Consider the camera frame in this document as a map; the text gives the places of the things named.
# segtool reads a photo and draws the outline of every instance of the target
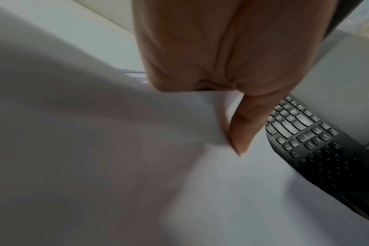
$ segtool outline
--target ergonomic keyboard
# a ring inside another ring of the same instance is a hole
[[[344,204],[369,189],[369,151],[297,98],[285,97],[267,121],[273,150],[308,181]]]

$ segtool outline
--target skin crease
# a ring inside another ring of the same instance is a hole
[[[239,90],[230,123],[247,151],[311,68],[337,0],[133,0],[148,80],[163,92]]]

